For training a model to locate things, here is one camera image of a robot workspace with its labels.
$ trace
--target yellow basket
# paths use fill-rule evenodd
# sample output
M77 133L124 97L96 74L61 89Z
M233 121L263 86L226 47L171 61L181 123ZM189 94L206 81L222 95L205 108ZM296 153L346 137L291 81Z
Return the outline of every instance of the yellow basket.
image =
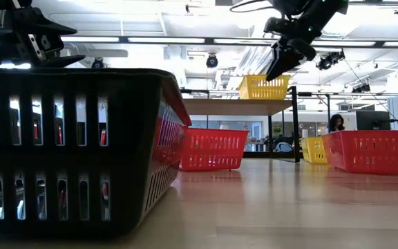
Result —
M247 75L239 86L241 100L283 100L287 95L289 75L266 81L265 75Z
M322 138L301 138L303 158L310 163L327 164Z

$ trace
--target woman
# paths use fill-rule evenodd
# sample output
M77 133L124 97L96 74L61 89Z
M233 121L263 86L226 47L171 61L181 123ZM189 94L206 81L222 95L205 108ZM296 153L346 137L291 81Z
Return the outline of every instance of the woman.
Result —
M328 125L328 133L332 133L335 131L343 131L345 129L343 123L344 120L340 114L333 115Z

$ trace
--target floor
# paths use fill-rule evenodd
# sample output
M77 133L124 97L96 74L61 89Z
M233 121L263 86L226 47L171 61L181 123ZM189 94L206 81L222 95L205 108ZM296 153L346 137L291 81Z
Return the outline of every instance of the floor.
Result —
M244 160L180 172L143 224L111 242L22 241L0 248L398 248L398 176Z

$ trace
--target shelf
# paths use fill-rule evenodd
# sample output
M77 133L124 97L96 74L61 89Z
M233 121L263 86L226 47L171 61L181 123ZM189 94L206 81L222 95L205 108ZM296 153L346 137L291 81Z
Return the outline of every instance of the shelf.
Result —
M184 99L189 115L274 115L292 106L291 100Z

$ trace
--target red basket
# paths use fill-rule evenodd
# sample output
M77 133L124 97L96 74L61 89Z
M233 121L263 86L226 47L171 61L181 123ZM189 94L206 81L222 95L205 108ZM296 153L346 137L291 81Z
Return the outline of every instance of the red basket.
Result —
M188 128L180 168L184 171L238 169L248 131Z
M323 137L328 163L351 173L398 174L398 131L342 131Z

